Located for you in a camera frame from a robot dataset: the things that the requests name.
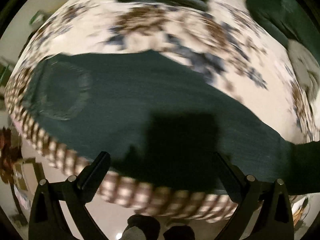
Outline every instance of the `brown object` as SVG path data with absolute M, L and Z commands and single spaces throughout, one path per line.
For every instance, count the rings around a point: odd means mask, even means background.
M 26 194 L 32 200 L 39 181 L 44 178 L 41 174 L 41 163 L 36 163 L 35 158 L 20 159 L 14 163 L 13 172 L 17 188 L 27 191 Z
M 11 147 L 11 129 L 2 128 L 0 134 L 0 177 L 5 184 L 14 183 L 13 164 L 22 158 L 21 147 Z

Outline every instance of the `checkered fabric trim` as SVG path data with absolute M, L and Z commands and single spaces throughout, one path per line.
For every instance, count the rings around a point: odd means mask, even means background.
M 21 122 L 22 136 L 52 167 L 67 176 L 78 175 L 89 165 L 88 160 L 50 137 L 21 105 L 31 77 L 32 69 L 24 68 L 9 80 L 5 90 L 6 107 L 12 119 Z M 106 202 L 134 208 L 139 214 L 202 219 L 210 223 L 230 218 L 237 207 L 227 195 L 155 187 L 113 171 L 107 173 L 97 193 Z

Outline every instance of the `white wall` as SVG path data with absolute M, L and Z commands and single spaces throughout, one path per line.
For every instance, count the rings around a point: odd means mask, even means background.
M 12 62 L 17 62 L 20 51 L 32 32 L 29 26 L 30 19 L 38 10 L 54 12 L 66 1 L 28 0 L 10 22 L 10 25 L 0 39 L 0 56 L 4 56 Z

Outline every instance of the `black clamp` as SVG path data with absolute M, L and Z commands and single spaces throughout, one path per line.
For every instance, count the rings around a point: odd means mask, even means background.
M 293 218 L 289 196 L 281 179 L 274 183 L 245 176 L 224 156 L 213 157 L 215 169 L 238 207 L 215 240 L 239 240 L 259 203 L 263 205 L 258 220 L 247 240 L 293 240 Z M 40 181 L 32 204 L 30 240 L 76 240 L 68 227 L 59 201 L 65 201 L 84 240 L 108 240 L 85 208 L 97 192 L 110 168 L 110 155 L 101 152 L 96 160 L 79 174 L 64 182 Z

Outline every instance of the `bolt head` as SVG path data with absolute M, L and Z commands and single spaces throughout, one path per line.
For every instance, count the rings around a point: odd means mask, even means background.
M 47 180 L 46 179 L 41 179 L 41 181 L 39 182 L 39 184 L 41 185 L 41 186 L 43 186 L 44 184 L 46 184 L 47 183 Z
M 256 180 L 256 178 L 253 175 L 248 175 L 247 180 L 253 182 Z
M 279 185 L 283 185 L 284 184 L 284 181 L 282 179 L 277 179 L 277 182 Z
M 73 182 L 73 181 L 76 180 L 76 178 L 77 178 L 76 175 L 71 175 L 71 176 L 68 178 L 68 181 Z

